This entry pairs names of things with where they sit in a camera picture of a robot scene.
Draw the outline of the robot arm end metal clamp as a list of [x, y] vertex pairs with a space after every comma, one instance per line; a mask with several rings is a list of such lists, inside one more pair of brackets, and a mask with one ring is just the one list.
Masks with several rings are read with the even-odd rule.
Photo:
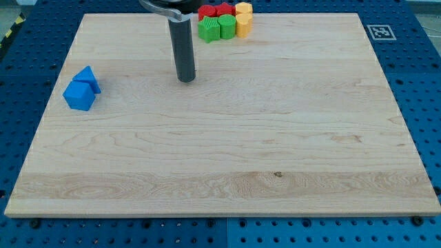
[[204, 0], [139, 0], [149, 12], [167, 17], [173, 22], [189, 20], [203, 4]]

